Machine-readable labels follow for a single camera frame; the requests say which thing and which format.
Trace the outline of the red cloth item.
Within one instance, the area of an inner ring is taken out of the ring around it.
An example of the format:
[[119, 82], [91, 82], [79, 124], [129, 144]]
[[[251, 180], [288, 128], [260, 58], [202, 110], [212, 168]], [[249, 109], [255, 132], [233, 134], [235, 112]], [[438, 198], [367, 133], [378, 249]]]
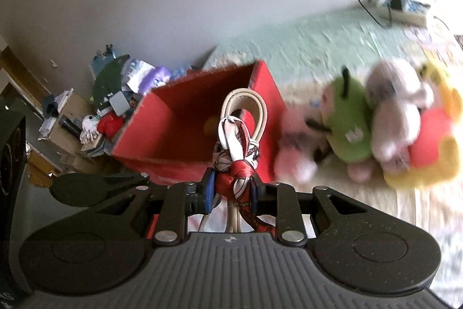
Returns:
[[124, 117], [118, 116], [114, 111], [103, 116], [98, 124], [97, 131], [108, 140], [112, 140], [124, 124]]

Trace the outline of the yellow plush toy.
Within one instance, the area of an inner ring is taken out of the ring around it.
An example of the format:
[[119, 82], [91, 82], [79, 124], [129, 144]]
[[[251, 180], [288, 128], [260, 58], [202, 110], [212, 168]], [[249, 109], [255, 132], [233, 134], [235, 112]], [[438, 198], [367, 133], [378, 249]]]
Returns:
[[456, 71], [429, 60], [418, 73], [432, 87], [434, 103], [421, 113], [420, 132], [407, 147], [405, 168], [384, 171], [386, 183], [395, 188], [441, 184], [462, 170], [462, 86], [453, 76]]

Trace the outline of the red cardboard box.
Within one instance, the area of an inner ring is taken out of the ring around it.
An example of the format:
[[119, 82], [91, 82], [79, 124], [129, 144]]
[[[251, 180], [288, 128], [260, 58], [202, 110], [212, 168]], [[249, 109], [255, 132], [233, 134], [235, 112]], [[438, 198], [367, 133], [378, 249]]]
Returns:
[[274, 181], [285, 104], [263, 60], [195, 71], [151, 90], [122, 129], [113, 157], [128, 169], [147, 173], [157, 184], [200, 180], [212, 164], [222, 105], [235, 89], [252, 89], [267, 105], [258, 174], [264, 182]]

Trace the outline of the pink plush toy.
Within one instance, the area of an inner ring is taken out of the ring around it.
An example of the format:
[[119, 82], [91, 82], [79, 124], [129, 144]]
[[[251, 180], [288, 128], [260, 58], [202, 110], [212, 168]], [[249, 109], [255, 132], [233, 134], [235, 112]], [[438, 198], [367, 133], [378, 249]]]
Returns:
[[[299, 104], [283, 112], [279, 151], [274, 163], [279, 180], [306, 184], [314, 177], [319, 164], [334, 154], [326, 132], [310, 127], [310, 122], [323, 124], [320, 109]], [[369, 180], [377, 166], [373, 156], [363, 162], [346, 164], [350, 179], [359, 183]]]

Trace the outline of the purple white package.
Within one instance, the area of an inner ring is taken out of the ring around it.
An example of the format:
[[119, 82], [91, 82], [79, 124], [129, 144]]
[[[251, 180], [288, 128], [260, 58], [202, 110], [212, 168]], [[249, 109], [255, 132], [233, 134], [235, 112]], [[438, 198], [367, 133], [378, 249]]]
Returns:
[[143, 60], [131, 59], [122, 69], [122, 83], [142, 96], [154, 88], [164, 86], [170, 77], [171, 73], [166, 67], [155, 67]]

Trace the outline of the white power strip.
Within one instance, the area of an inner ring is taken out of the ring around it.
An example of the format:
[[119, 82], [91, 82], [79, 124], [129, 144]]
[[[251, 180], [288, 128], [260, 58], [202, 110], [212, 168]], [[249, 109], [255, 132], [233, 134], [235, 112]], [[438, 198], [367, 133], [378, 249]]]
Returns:
[[431, 7], [418, 1], [405, 0], [402, 10], [393, 9], [386, 0], [368, 0], [368, 3], [374, 5], [374, 13], [385, 20], [426, 28], [434, 18]]

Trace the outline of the dark green cloth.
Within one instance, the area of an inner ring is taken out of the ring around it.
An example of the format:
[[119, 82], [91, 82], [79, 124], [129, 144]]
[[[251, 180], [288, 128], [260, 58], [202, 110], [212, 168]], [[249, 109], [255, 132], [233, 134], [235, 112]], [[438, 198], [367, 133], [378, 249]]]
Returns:
[[120, 56], [107, 63], [97, 75], [93, 86], [93, 103], [96, 107], [101, 107], [112, 95], [121, 90], [122, 69], [129, 59], [129, 54]]

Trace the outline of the white small toy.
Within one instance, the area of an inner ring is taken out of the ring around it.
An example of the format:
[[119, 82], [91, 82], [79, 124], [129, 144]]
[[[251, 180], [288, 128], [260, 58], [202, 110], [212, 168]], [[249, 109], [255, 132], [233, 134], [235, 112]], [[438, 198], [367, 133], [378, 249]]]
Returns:
[[88, 114], [82, 120], [82, 131], [80, 134], [81, 144], [90, 144], [96, 140], [100, 133], [97, 130], [99, 119], [95, 115]]

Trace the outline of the grey square card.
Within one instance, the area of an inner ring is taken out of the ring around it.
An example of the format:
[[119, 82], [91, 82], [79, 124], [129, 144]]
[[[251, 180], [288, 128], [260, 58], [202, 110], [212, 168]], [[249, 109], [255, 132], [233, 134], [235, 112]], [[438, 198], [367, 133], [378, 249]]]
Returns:
[[123, 116], [130, 109], [129, 102], [122, 91], [116, 92], [109, 99], [109, 103], [117, 116]]

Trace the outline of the red white silk scarf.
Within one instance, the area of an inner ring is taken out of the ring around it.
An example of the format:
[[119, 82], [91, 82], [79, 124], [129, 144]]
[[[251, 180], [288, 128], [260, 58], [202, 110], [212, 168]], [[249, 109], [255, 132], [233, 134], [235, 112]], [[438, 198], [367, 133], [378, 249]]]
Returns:
[[275, 227], [253, 211], [253, 176], [260, 157], [259, 143], [249, 135], [246, 124], [229, 115], [219, 121], [219, 140], [214, 150], [215, 191], [231, 202], [255, 232], [275, 234]]

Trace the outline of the white plush toy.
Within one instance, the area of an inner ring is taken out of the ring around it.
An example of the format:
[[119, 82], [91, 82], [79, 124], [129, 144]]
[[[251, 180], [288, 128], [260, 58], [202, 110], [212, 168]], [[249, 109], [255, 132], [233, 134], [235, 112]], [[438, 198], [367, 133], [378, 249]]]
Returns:
[[420, 111], [434, 103], [430, 85], [406, 60], [381, 60], [366, 79], [366, 101], [373, 111], [374, 158], [386, 172], [408, 169], [408, 147], [421, 130]]

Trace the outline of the light green bedsheet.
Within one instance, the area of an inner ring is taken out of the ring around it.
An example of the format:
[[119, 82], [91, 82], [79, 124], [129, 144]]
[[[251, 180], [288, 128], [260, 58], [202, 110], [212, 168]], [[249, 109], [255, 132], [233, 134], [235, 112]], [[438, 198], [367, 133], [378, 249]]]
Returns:
[[[462, 48], [436, 21], [429, 29], [399, 23], [381, 28], [362, 9], [346, 9], [292, 23], [257, 29], [222, 41], [204, 67], [264, 60], [286, 103], [319, 98], [323, 86], [343, 66], [363, 79], [377, 60], [400, 58], [421, 63], [436, 58], [462, 76]], [[303, 188], [325, 184], [354, 199], [421, 227], [439, 243], [440, 269], [432, 291], [449, 303], [462, 303], [462, 180], [415, 189], [394, 189], [382, 176], [355, 184], [335, 157]]]

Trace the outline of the blue bottle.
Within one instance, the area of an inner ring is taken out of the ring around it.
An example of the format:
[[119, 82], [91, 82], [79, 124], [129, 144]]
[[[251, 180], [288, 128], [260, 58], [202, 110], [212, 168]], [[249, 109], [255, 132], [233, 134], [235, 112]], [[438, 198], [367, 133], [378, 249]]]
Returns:
[[104, 51], [97, 50], [97, 53], [90, 64], [90, 69], [93, 78], [96, 79], [98, 74], [104, 69], [104, 67], [115, 59], [116, 53], [115, 50], [113, 50], [113, 44], [106, 44]]

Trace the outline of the green plush toy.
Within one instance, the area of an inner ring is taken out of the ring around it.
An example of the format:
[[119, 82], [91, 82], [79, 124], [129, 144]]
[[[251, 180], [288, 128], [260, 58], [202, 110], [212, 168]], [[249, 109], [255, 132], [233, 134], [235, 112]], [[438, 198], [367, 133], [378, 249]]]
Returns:
[[358, 163], [372, 157], [372, 111], [364, 86], [347, 67], [323, 90], [321, 113], [327, 140], [340, 160]]

